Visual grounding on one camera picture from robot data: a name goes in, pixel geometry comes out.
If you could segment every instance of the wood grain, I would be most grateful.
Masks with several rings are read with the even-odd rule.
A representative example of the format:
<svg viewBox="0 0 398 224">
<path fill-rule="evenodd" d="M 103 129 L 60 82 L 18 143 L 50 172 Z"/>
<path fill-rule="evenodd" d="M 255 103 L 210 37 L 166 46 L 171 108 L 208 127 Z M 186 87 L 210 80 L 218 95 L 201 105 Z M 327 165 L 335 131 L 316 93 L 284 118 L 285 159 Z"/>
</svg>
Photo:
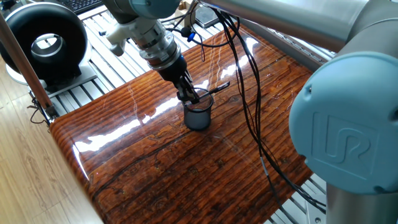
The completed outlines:
<svg viewBox="0 0 398 224">
<path fill-rule="evenodd" d="M 16 180 L 8 161 L 0 162 L 0 219 L 1 223 L 32 223 L 18 200 Z"/>
<path fill-rule="evenodd" d="M 33 219 L 35 224 L 70 224 L 60 203 Z"/>
<path fill-rule="evenodd" d="M 89 212 L 93 209 L 81 197 L 46 125 L 30 123 L 34 110 L 27 109 L 29 105 L 26 86 L 11 80 L 0 58 L 0 223 L 31 224 L 34 218 L 41 223 L 36 217 L 53 213 L 53 205 L 60 202 L 71 224 L 100 223 L 97 214 Z M 37 113 L 34 121 L 42 120 Z M 76 203 L 65 203 L 67 199 Z M 51 223 L 62 223 L 65 216 L 52 219 Z"/>
<path fill-rule="evenodd" d="M 10 78 L 6 72 L 6 64 L 3 59 L 0 59 L 0 81 L 4 84 L 4 88 L 0 90 L 0 95 L 6 94 L 10 100 L 16 100 L 28 94 L 27 86 L 21 85 Z"/>
<path fill-rule="evenodd" d="M 80 187 L 64 198 L 61 205 L 71 224 L 103 223 Z"/>
<path fill-rule="evenodd" d="M 262 138 L 297 184 L 310 170 L 290 141 L 289 109 L 311 72 L 243 28 L 261 71 Z M 218 34 L 206 42 L 224 42 Z M 238 47 L 246 101 L 256 81 Z M 195 84 L 215 95 L 212 124 L 183 124 L 176 89 L 149 72 L 57 119 L 50 131 L 105 223 L 264 223 L 277 209 L 246 126 L 228 46 L 184 53 Z M 282 201 L 293 191 L 267 164 Z"/>
</svg>

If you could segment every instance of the black cable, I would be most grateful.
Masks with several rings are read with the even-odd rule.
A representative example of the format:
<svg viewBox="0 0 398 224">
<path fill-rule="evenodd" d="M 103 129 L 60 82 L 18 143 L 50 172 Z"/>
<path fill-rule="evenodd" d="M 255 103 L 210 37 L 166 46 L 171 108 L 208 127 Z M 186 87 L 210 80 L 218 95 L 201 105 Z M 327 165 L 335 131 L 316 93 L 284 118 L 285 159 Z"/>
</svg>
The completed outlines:
<svg viewBox="0 0 398 224">
<path fill-rule="evenodd" d="M 187 17 L 188 13 L 192 13 L 192 12 L 193 12 L 193 11 L 191 12 L 191 10 L 192 10 L 193 6 L 196 5 L 196 4 L 198 4 L 198 2 L 195 2 L 194 4 L 191 4 L 191 5 L 189 6 L 187 13 L 185 13 L 185 14 L 181 17 L 181 19 L 174 25 L 174 27 L 173 27 L 174 29 L 177 28 L 178 25 L 180 25 L 180 23 Z"/>
<path fill-rule="evenodd" d="M 191 14 L 189 15 L 189 20 L 190 20 L 190 21 L 192 21 L 193 10 L 195 10 L 195 8 L 196 8 L 197 5 L 198 5 L 198 2 L 196 2 L 195 5 L 194 5 L 194 7 L 192 8 L 192 12 L 191 12 Z M 195 31 L 195 33 L 198 34 L 198 36 L 199 36 L 200 45 L 201 45 L 201 54 L 200 54 L 200 57 L 201 57 L 201 61 L 202 61 L 202 62 L 205 62 L 205 60 L 206 60 L 206 53 L 205 53 L 205 48 L 204 48 L 204 46 L 203 46 L 203 37 L 197 32 L 197 30 L 194 28 L 193 24 L 192 24 L 191 26 L 192 26 L 193 31 Z"/>
<path fill-rule="evenodd" d="M 46 123 L 47 127 L 50 127 L 50 121 L 49 121 L 49 119 L 46 117 L 45 111 L 44 111 L 43 108 L 41 107 L 40 103 L 36 100 L 36 98 L 33 98 L 33 99 L 32 99 L 32 103 L 33 103 L 33 106 L 28 106 L 27 108 L 33 108 L 33 109 L 36 109 L 36 110 L 33 112 L 32 116 L 30 117 L 30 122 L 32 122 L 32 123 L 34 123 L 34 124 Z M 36 114 L 38 111 L 39 111 L 39 112 L 43 115 L 43 117 L 44 117 L 44 120 L 41 121 L 41 122 L 35 122 L 35 121 L 33 121 L 33 117 L 35 116 L 35 114 Z"/>
<path fill-rule="evenodd" d="M 229 15 L 225 14 L 225 13 L 219 13 L 218 11 L 215 10 L 216 15 L 219 17 L 223 27 L 224 27 L 224 32 L 227 36 L 227 38 L 229 40 L 231 40 L 231 35 L 228 31 L 228 28 L 226 25 L 229 26 L 229 28 L 231 28 L 233 30 L 233 32 L 235 32 L 235 34 L 239 37 L 243 48 L 246 52 L 246 55 L 248 56 L 249 59 L 249 63 L 250 66 L 253 69 L 254 72 L 254 76 L 256 78 L 257 81 L 257 98 L 256 98 L 256 113 L 255 113 L 255 122 L 254 122 L 254 130 L 251 128 L 250 122 L 249 122 L 249 118 L 248 118 L 248 105 L 246 103 L 246 98 L 244 95 L 244 82 L 243 82 L 243 76 L 242 76 L 242 71 L 241 68 L 239 66 L 239 60 L 238 60 L 238 56 L 236 53 L 236 49 L 234 48 L 234 44 L 232 41 L 229 41 L 229 45 L 234 53 L 234 57 L 235 57 L 235 61 L 236 61 L 236 65 L 237 65 L 237 79 L 238 79 L 238 87 L 239 87 L 239 82 L 240 82 L 240 89 L 239 89 L 239 93 L 242 96 L 243 99 L 243 108 L 244 108 L 244 114 L 245 114 L 245 118 L 246 118 L 246 122 L 248 124 L 248 128 L 250 133 L 252 134 L 252 137 L 254 138 L 254 140 L 258 143 L 259 145 L 259 153 L 260 156 L 262 156 L 262 153 L 264 153 L 264 155 L 266 156 L 266 159 L 270 162 L 270 165 L 275 169 L 275 171 L 277 171 L 277 173 L 295 190 L 297 191 L 305 200 L 307 200 L 310 204 L 312 204 L 314 207 L 317 207 L 319 210 L 321 210 L 323 213 L 325 213 L 325 209 L 321 208 L 318 206 L 319 205 L 323 205 L 325 206 L 323 203 L 320 203 L 316 200 L 314 200 L 313 198 L 311 198 L 311 196 L 309 196 L 308 193 L 306 193 L 306 191 L 304 191 L 301 187 L 295 185 L 294 183 L 292 183 L 287 177 L 286 175 L 281 171 L 279 165 L 277 163 L 275 163 L 273 161 L 273 159 L 271 158 L 271 156 L 266 152 L 266 150 L 264 149 L 264 147 L 262 146 L 262 144 L 264 144 L 266 146 L 266 148 L 268 149 L 268 151 L 271 151 L 268 146 L 264 143 L 264 141 L 261 141 L 261 87 L 260 87 L 260 81 L 259 81 L 259 72 L 258 72 L 258 68 L 256 65 L 256 62 L 254 60 L 254 57 L 251 55 L 250 51 L 247 48 L 246 43 L 244 42 L 243 38 L 240 36 L 239 31 L 236 29 L 236 27 L 234 26 L 234 23 L 232 22 L 232 19 L 229 17 Z M 274 195 L 276 196 L 276 191 L 275 189 L 272 187 L 272 183 L 271 183 L 271 189 L 274 192 Z"/>
<path fill-rule="evenodd" d="M 166 19 L 166 20 L 162 21 L 162 23 L 170 22 L 170 21 L 173 21 L 173 20 L 176 20 L 176 19 L 180 19 L 180 18 L 182 18 L 183 16 L 184 16 L 184 15 L 177 16 L 177 17 L 174 17 L 174 18 L 171 18 L 171 19 Z"/>
<path fill-rule="evenodd" d="M 240 28 L 240 26 L 241 26 L 241 23 L 240 23 L 240 20 L 239 20 L 239 19 L 238 19 L 237 21 L 238 21 L 238 30 L 239 30 L 239 28 Z M 236 34 L 234 34 L 234 35 L 232 36 L 232 40 L 234 40 L 235 37 L 236 37 Z M 203 47 L 209 47 L 209 48 L 224 47 L 225 45 L 229 44 L 229 42 L 230 42 L 230 40 L 229 40 L 229 41 L 227 41 L 227 42 L 225 42 L 225 43 L 222 43 L 222 44 L 209 45 L 209 44 L 201 44 L 201 43 L 199 43 L 197 40 L 192 40 L 192 41 L 193 41 L 194 43 L 196 43 L 196 44 L 202 45 Z"/>
</svg>

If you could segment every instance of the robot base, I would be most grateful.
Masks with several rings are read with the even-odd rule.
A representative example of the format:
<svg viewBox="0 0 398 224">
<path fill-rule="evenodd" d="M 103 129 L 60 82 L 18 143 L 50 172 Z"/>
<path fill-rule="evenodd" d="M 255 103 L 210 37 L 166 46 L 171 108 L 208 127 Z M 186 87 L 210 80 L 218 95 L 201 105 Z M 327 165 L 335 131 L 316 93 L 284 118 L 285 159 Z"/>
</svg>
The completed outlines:
<svg viewBox="0 0 398 224">
<path fill-rule="evenodd" d="M 311 196 L 327 215 L 307 202 L 307 224 L 398 224 L 398 193 L 356 195 L 328 184 L 326 196 Z"/>
</svg>

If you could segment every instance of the wire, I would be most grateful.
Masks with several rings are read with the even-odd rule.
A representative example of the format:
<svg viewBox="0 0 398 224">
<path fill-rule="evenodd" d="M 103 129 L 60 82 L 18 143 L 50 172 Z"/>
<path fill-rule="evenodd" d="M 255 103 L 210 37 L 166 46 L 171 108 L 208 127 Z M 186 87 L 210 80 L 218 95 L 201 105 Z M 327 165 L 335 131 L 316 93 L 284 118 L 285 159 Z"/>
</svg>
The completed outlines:
<svg viewBox="0 0 398 224">
<path fill-rule="evenodd" d="M 32 122 L 32 123 L 34 123 L 34 124 L 46 123 L 47 127 L 50 127 L 50 121 L 47 119 L 47 117 L 46 117 L 46 115 L 45 115 L 45 112 L 44 112 L 42 106 L 40 105 L 40 103 L 37 101 L 37 99 L 36 99 L 36 98 L 33 98 L 33 99 L 32 99 L 32 103 L 33 103 L 33 106 L 31 105 L 31 106 L 28 106 L 27 108 L 33 108 L 33 109 L 36 109 L 36 110 L 33 112 L 32 116 L 30 117 L 30 122 Z M 41 121 L 41 122 L 33 121 L 33 117 L 35 116 L 35 114 L 36 114 L 38 111 L 39 111 L 39 112 L 43 115 L 43 117 L 44 117 L 44 120 Z"/>
<path fill-rule="evenodd" d="M 180 23 L 187 17 L 188 13 L 192 13 L 192 12 L 193 12 L 193 10 L 192 10 L 192 9 L 193 9 L 193 6 L 196 7 L 197 4 L 198 4 L 198 2 L 195 2 L 195 4 L 191 4 L 191 5 L 189 6 L 187 13 L 186 13 L 185 15 L 183 15 L 183 16 L 181 17 L 181 19 L 174 25 L 174 27 L 173 27 L 174 29 L 177 28 L 178 25 L 180 25 Z"/>
<path fill-rule="evenodd" d="M 176 20 L 176 19 L 180 19 L 180 18 L 182 18 L 182 17 L 184 17 L 184 16 L 185 16 L 185 14 L 184 14 L 184 15 L 181 15 L 181 16 L 177 16 L 177 17 L 171 18 L 171 19 L 166 19 L 166 20 L 163 20 L 162 23 L 171 22 L 171 21 L 174 21 L 174 20 Z"/>
<path fill-rule="evenodd" d="M 198 2 L 195 2 L 195 5 L 194 5 L 193 8 L 192 8 L 192 12 L 191 12 L 190 15 L 189 15 L 189 20 L 190 20 L 190 21 L 192 21 L 193 10 L 195 10 L 195 8 L 196 8 L 197 5 L 198 5 Z M 201 53 L 200 53 L 201 61 L 202 61 L 202 62 L 205 62 L 205 60 L 206 60 L 206 53 L 205 53 L 205 48 L 204 48 L 204 46 L 203 46 L 203 37 L 197 32 L 197 30 L 195 29 L 195 27 L 193 26 L 193 24 L 192 24 L 191 26 L 192 26 L 193 31 L 195 31 L 195 33 L 198 34 L 198 36 L 199 36 L 200 45 L 201 45 Z"/>
<path fill-rule="evenodd" d="M 326 205 L 313 199 L 311 196 L 309 196 L 309 194 L 306 191 L 304 191 L 303 188 L 292 183 L 292 181 L 289 180 L 289 178 L 282 172 L 278 163 L 276 163 L 274 161 L 275 157 L 273 156 L 273 158 L 272 158 L 265 150 L 265 148 L 266 148 L 268 151 L 271 152 L 271 150 L 268 148 L 267 144 L 261 139 L 261 86 L 260 86 L 259 70 L 258 70 L 256 61 L 255 61 L 254 57 L 252 56 L 252 54 L 250 53 L 245 41 L 241 37 L 237 27 L 235 26 L 234 22 L 232 21 L 232 18 L 225 12 L 218 12 L 216 9 L 214 9 L 214 12 L 218 16 L 221 24 L 224 27 L 224 33 L 227 36 L 227 39 L 229 40 L 228 41 L 229 46 L 231 47 L 231 50 L 233 51 L 233 55 L 234 55 L 234 58 L 236 61 L 236 70 L 237 70 L 236 78 L 238 80 L 239 94 L 242 96 L 243 109 L 244 109 L 244 115 L 246 118 L 246 123 L 248 125 L 249 132 L 251 133 L 253 139 L 258 144 L 261 161 L 263 162 L 262 155 L 265 155 L 266 159 L 268 160 L 268 162 L 270 163 L 272 168 L 288 183 L 288 185 L 290 185 L 295 191 L 297 191 L 305 200 L 307 200 L 314 207 L 318 208 L 321 212 L 326 213 L 326 210 L 319 206 L 319 205 L 322 205 L 325 207 Z M 238 38 L 241 42 L 241 45 L 243 46 L 243 49 L 248 57 L 249 64 L 253 70 L 253 74 L 256 79 L 257 95 L 256 95 L 256 107 L 255 107 L 255 113 L 254 113 L 254 120 L 253 120 L 253 117 L 251 116 L 252 113 L 250 112 L 249 106 L 246 102 L 246 96 L 244 94 L 243 74 L 241 71 L 241 67 L 239 65 L 238 54 L 236 52 L 234 42 L 232 41 L 232 36 L 228 30 L 228 27 L 236 34 L 236 36 L 238 36 Z M 281 206 L 278 196 L 277 196 L 277 192 L 271 182 L 271 178 L 269 177 L 269 175 L 267 175 L 267 179 L 270 182 L 271 190 L 273 191 L 273 194 L 277 200 L 277 203 L 279 204 L 279 206 Z"/>
</svg>

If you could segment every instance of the black cup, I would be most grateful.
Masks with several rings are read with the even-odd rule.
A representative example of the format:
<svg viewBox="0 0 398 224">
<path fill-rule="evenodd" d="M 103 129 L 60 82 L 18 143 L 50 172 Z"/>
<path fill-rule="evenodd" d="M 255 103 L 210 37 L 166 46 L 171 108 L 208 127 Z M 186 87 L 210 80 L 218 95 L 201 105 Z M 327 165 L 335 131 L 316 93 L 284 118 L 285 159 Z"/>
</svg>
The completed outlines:
<svg viewBox="0 0 398 224">
<path fill-rule="evenodd" d="M 208 90 L 195 88 L 199 96 L 208 93 Z M 184 105 L 184 123 L 187 128 L 192 131 L 203 131 L 210 126 L 211 123 L 211 107 L 213 106 L 213 96 L 207 95 L 200 99 L 199 103 Z"/>
</svg>

